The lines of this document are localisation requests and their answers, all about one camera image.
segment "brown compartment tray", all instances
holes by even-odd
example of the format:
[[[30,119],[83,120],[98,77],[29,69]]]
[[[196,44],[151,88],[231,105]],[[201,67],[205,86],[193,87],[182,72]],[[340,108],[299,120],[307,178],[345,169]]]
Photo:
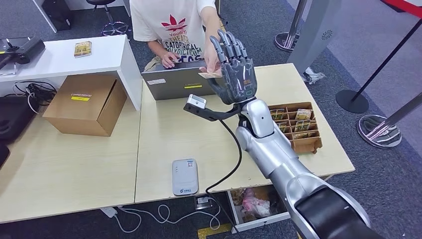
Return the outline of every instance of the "brown compartment tray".
[[[290,103],[290,104],[280,104],[280,105],[271,105],[268,108],[273,110],[283,109],[282,117],[277,117],[276,119],[281,118],[280,120],[275,120],[275,123],[286,122],[286,129],[282,132],[287,139],[289,139],[292,144],[292,149],[296,153],[317,153],[317,149],[322,147],[322,140],[319,134],[318,122],[315,119],[314,109],[312,108],[311,102],[299,102],[299,103]],[[295,132],[295,125],[298,121],[296,114],[298,109],[307,109],[312,110],[311,121],[309,125],[309,130]]]

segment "robotic finger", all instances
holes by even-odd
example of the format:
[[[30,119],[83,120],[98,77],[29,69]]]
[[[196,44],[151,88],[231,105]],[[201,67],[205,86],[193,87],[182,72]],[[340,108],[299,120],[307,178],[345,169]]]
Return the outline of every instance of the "robotic finger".
[[[214,49],[217,52],[217,57],[218,57],[218,60],[220,61],[220,63],[221,64],[227,63],[227,59],[225,57],[224,51],[221,48],[220,43],[217,40],[217,38],[215,36],[211,36],[210,41],[214,45]]]
[[[235,59],[235,55],[234,55],[230,40],[228,39],[226,33],[222,31],[221,29],[219,29],[217,33],[221,37],[221,40],[223,41],[223,44],[226,47],[226,52],[228,54],[229,62],[232,62],[232,60]]]
[[[239,39],[236,39],[236,41],[237,41],[237,44],[239,44],[240,52],[242,53],[242,56],[244,58],[248,58],[248,54],[246,53],[246,48],[243,46],[243,43]]]
[[[242,53],[240,52],[239,43],[237,43],[236,38],[231,32],[226,32],[228,39],[230,40],[231,45],[234,48],[235,57],[239,58],[242,56]]]

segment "portable wifi device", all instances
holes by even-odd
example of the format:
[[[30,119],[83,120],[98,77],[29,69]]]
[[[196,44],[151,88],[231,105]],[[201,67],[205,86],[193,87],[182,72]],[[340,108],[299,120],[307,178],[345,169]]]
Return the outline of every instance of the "portable wifi device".
[[[182,196],[198,192],[198,166],[194,159],[173,161],[172,172],[174,195]]]

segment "robotic arm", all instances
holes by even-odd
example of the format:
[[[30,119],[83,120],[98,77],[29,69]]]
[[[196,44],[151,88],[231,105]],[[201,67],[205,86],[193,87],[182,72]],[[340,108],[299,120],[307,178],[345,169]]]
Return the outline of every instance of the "robotic arm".
[[[210,121],[235,114],[235,135],[265,178],[270,179],[303,239],[381,239],[370,229],[365,210],[346,192],[313,175],[292,150],[289,140],[273,122],[268,106],[255,97],[257,82],[252,59],[243,44],[230,32],[218,31],[225,46],[211,37],[224,86],[215,79],[209,84],[233,109],[222,113],[206,108],[206,100],[191,95],[184,110]]]

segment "floor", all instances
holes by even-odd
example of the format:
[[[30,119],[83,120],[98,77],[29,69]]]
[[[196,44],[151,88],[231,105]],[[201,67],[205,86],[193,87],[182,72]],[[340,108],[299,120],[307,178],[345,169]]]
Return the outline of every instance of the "floor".
[[[228,22],[225,28],[242,40],[248,54],[253,56],[256,66],[280,64],[287,60],[288,54],[274,46],[273,38],[277,33],[289,29],[294,14],[294,8],[292,8],[294,3],[294,0],[288,0],[288,2],[286,0],[243,0],[242,5],[238,5],[233,1],[226,0],[222,1],[221,15],[225,19],[224,21]],[[356,168],[353,173],[334,176],[329,183],[344,189],[360,202],[371,218],[374,230],[385,238],[418,239],[422,234],[420,227],[422,225],[422,188],[420,187],[422,158],[418,149],[420,144],[415,145],[419,139],[418,135],[412,132],[407,133],[406,125],[404,125],[402,130],[405,140],[398,147],[390,150],[373,148],[365,143],[355,130],[356,122],[363,115],[344,111],[334,99],[334,95],[342,89],[358,89],[414,24],[414,18],[411,16],[390,11],[388,7],[378,3],[378,0],[343,1],[344,24],[347,27],[344,28],[345,31],[342,34],[345,36],[339,34],[338,38],[333,40],[328,49],[313,63],[312,68],[316,72],[324,72],[327,78],[309,86],[309,91]],[[15,27],[8,28],[7,32],[1,31],[0,38],[35,35],[47,41],[93,37],[98,36],[102,24],[87,24],[87,22],[106,22],[106,15],[101,9],[95,12],[77,11],[73,29],[54,34],[48,25],[44,24],[45,21],[36,9],[25,8],[27,12],[20,13],[21,16],[10,17],[10,13],[14,12],[16,7],[23,9],[25,4],[25,0],[15,0],[13,4],[4,5],[0,9],[0,22],[12,19],[9,27]],[[124,8],[113,7],[111,11],[115,19],[130,22]],[[387,71],[387,69],[386,72],[383,71],[382,73],[385,75],[380,74],[379,79],[377,78],[378,82],[374,81],[374,85],[371,85],[365,92],[365,96],[370,100],[368,112],[389,115],[406,100],[408,101],[418,91],[417,87],[422,86],[420,83],[417,84],[417,76],[420,75],[421,70],[417,66],[418,61],[421,62],[418,56],[422,55],[420,54],[420,36],[421,30],[414,35],[416,41],[409,41],[410,44],[403,47],[403,53],[398,53],[397,58],[391,61],[391,66],[396,64],[396,70],[392,67],[391,71]],[[362,37],[370,50],[363,48]],[[130,44],[138,65],[142,69],[152,54],[144,43],[132,40]],[[407,58],[409,54],[416,55],[416,58],[409,60]],[[402,78],[405,78],[408,84],[401,84]],[[281,76],[280,84],[287,80],[289,79],[284,79]],[[381,82],[386,82],[386,86],[382,86]],[[388,91],[383,88],[387,86],[391,87]],[[382,98],[383,92],[391,95],[394,101],[382,101],[385,99]],[[388,111],[386,106],[390,106],[392,111]],[[417,125],[418,122],[420,120],[413,122],[413,125],[416,125],[414,127],[416,132],[420,129],[420,125]],[[191,197],[179,198],[137,204],[133,207],[156,214],[158,205],[165,203],[171,208],[171,219],[174,220],[193,211],[192,200]],[[120,216],[125,227],[136,226],[136,217],[124,214],[119,214]],[[227,223],[227,219],[223,215],[219,218],[222,223]],[[120,231],[114,219],[107,218],[99,210],[92,210],[2,224],[0,225],[0,238],[9,236],[7,238],[12,239],[194,239],[197,238],[197,230],[207,227],[208,223],[208,217],[194,216],[181,221],[176,226],[161,225],[150,217],[144,216],[143,224],[137,231],[125,234]],[[242,232],[242,237],[245,239],[297,238],[290,220]],[[208,238],[234,239],[238,237],[227,232]]]
[[[296,9],[299,0],[288,2]],[[308,1],[303,20],[306,20],[311,2]],[[353,90],[359,90],[418,18],[397,13],[379,0],[343,0],[340,12],[339,34],[328,49],[359,83],[359,87]],[[365,90],[386,116],[422,92],[421,39],[422,28],[413,34]],[[422,134],[421,117],[422,110],[419,109],[398,123],[403,135],[419,155],[422,155],[419,141]]]

